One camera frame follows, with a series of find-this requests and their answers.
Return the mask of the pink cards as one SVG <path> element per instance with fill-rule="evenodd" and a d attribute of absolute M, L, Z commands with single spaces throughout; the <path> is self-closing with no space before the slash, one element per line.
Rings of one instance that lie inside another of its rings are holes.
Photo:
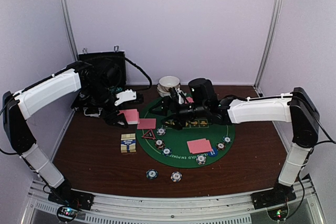
<path fill-rule="evenodd" d="M 186 99 L 187 99 L 187 102 L 188 102 L 188 103 L 193 103 L 193 102 L 194 102 L 194 100 L 193 100 L 192 97 L 187 97 Z"/>

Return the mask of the pink playing card deck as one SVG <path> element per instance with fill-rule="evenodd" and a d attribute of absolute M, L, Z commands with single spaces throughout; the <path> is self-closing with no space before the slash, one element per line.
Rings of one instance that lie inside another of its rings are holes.
<path fill-rule="evenodd" d="M 120 110 L 120 114 L 124 114 L 127 123 L 130 125 L 139 124 L 140 122 L 139 112 L 137 109 Z"/>

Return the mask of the black red triangle all-in marker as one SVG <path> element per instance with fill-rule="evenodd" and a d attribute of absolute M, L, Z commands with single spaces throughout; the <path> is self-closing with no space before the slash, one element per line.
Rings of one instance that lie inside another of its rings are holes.
<path fill-rule="evenodd" d="M 155 134 L 152 129 L 149 129 L 146 133 L 142 135 L 143 139 L 148 139 L 148 140 L 155 140 Z"/>

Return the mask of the brown chips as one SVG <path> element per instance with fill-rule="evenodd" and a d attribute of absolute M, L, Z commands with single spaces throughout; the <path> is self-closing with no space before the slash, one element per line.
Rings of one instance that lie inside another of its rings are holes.
<path fill-rule="evenodd" d="M 216 148 L 219 150 L 219 151 L 222 151 L 226 148 L 225 144 L 224 143 L 217 143 L 216 144 Z"/>
<path fill-rule="evenodd" d="M 164 143 L 164 141 L 162 140 L 162 139 L 157 139 L 157 140 L 155 140 L 155 147 L 157 148 L 157 149 L 163 149 L 164 147 L 165 147 L 165 143 Z"/>

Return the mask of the dark chips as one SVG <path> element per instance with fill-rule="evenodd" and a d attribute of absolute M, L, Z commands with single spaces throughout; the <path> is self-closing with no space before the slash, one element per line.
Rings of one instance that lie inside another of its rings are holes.
<path fill-rule="evenodd" d="M 229 136 L 225 136 L 225 137 L 223 137 L 223 142 L 224 142 L 224 143 L 228 144 L 228 143 L 230 143 L 231 141 L 232 141 L 232 139 L 231 139 Z"/>
<path fill-rule="evenodd" d="M 170 148 L 166 147 L 166 148 L 162 149 L 162 154 L 164 156 L 170 156 L 170 155 L 172 155 L 172 150 Z"/>

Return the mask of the blue round dealer button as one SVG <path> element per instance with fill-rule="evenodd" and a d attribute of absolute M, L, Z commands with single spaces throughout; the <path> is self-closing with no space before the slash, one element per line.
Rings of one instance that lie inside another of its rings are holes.
<path fill-rule="evenodd" d="M 213 148 L 213 149 L 208 153 L 208 155 L 209 155 L 210 157 L 215 157 L 215 156 L 218 155 L 218 150 L 217 150 L 216 148 Z"/>

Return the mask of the light blue chip stack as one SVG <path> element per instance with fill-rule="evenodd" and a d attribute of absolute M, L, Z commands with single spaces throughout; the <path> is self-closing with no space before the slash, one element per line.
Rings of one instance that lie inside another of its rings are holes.
<path fill-rule="evenodd" d="M 171 180 L 173 182 L 180 182 L 182 180 L 182 174 L 180 172 L 173 172 L 171 174 Z"/>

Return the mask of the dark blue chip stack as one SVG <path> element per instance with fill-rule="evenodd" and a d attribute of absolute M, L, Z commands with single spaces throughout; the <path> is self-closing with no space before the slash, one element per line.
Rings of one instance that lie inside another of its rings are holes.
<path fill-rule="evenodd" d="M 146 171 L 146 177 L 148 179 L 156 179 L 158 177 L 158 171 L 154 169 L 149 169 Z"/>

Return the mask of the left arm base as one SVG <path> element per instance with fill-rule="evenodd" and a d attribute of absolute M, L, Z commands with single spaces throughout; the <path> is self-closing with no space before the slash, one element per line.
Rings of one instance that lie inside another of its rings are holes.
<path fill-rule="evenodd" d="M 69 200 L 61 199 L 54 193 L 49 193 L 48 200 L 60 204 L 56 210 L 56 217 L 59 221 L 68 223 L 75 220 L 78 213 L 82 210 L 91 209 L 94 195 L 72 190 Z"/>

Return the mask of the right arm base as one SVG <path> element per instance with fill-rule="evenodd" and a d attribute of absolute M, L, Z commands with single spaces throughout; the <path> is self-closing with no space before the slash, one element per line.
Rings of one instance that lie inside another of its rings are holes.
<path fill-rule="evenodd" d="M 274 188 L 251 194 L 254 209 L 266 209 L 268 217 L 273 221 L 283 221 L 289 216 L 288 203 L 297 198 L 294 191 L 285 193 Z"/>

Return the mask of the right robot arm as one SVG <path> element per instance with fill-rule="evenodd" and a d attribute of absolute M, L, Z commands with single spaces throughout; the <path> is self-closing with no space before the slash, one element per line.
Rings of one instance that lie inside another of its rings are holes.
<path fill-rule="evenodd" d="M 292 193 L 309 155 L 320 144 L 319 131 L 323 126 L 319 112 L 303 88 L 273 97 L 241 98 L 227 95 L 219 100 L 209 80 L 189 84 L 193 101 L 170 88 L 170 95 L 151 107 L 152 114 L 163 116 L 162 124 L 181 130 L 186 122 L 206 118 L 217 125 L 245 122 L 278 121 L 291 123 L 293 139 L 277 182 L 269 192 L 272 203 L 279 204 Z"/>

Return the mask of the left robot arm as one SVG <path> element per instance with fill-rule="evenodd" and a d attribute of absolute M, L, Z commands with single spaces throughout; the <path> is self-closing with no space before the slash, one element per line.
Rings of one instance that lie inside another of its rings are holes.
<path fill-rule="evenodd" d="M 71 205 L 76 197 L 70 181 L 55 167 L 37 145 L 27 119 L 59 98 L 85 90 L 102 109 L 102 118 L 109 125 L 126 128 L 125 116 L 119 112 L 121 104 L 139 101 L 138 90 L 111 91 L 111 85 L 93 64 L 95 59 L 78 60 L 23 90 L 3 95 L 3 128 L 14 152 L 36 172 L 64 205 Z"/>

